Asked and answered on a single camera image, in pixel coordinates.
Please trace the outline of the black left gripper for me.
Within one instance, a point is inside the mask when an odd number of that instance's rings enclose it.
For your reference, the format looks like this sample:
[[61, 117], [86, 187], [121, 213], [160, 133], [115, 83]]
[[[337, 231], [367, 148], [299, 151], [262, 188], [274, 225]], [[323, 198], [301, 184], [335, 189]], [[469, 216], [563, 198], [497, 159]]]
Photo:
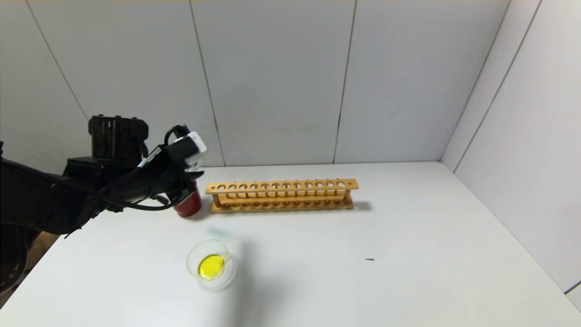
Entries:
[[186, 174], [163, 174], [150, 184], [148, 197], [164, 206], [174, 207], [197, 192], [195, 181], [204, 174], [203, 170], [187, 171]]

